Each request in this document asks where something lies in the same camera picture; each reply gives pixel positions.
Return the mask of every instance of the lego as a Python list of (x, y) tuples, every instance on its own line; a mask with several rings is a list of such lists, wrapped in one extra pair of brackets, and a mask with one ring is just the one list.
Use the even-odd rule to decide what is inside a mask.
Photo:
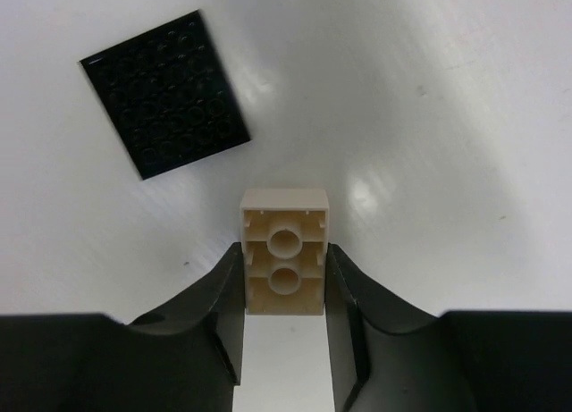
[(81, 64), (144, 180), (250, 141), (199, 12)]
[(329, 204), (321, 189), (249, 189), (240, 204), (250, 314), (321, 315)]

